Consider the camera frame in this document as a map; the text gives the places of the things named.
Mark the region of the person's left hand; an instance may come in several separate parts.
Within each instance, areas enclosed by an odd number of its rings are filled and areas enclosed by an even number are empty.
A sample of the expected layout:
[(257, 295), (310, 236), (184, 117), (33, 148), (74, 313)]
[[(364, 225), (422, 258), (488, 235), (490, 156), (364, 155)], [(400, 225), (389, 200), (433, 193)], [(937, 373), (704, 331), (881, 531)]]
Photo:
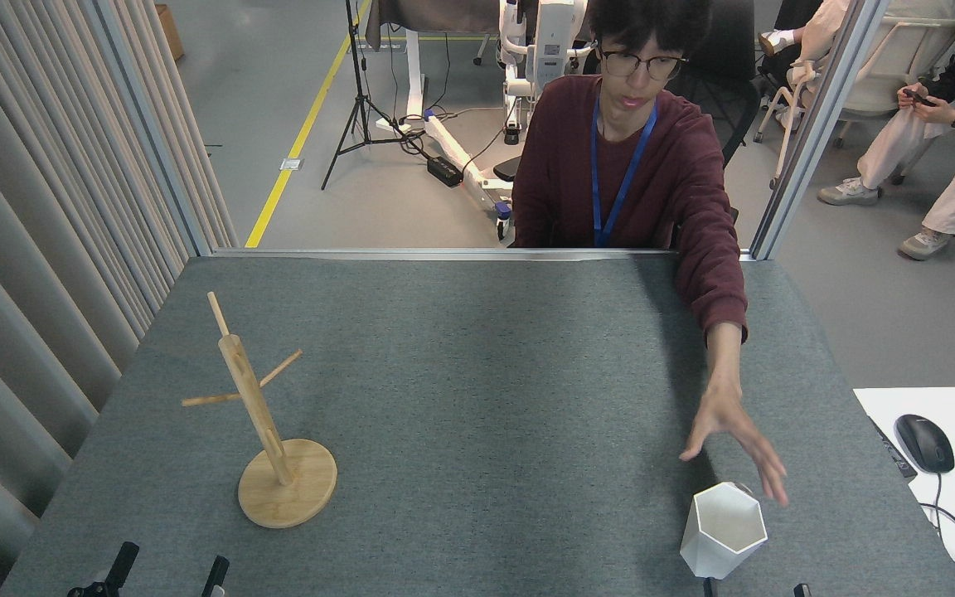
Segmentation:
[(712, 379), (702, 393), (679, 459), (685, 462), (693, 460), (704, 448), (705, 440), (720, 432), (730, 434), (754, 462), (765, 494), (786, 507), (789, 499), (784, 484), (785, 466), (773, 443), (759, 431), (744, 408), (740, 384)]

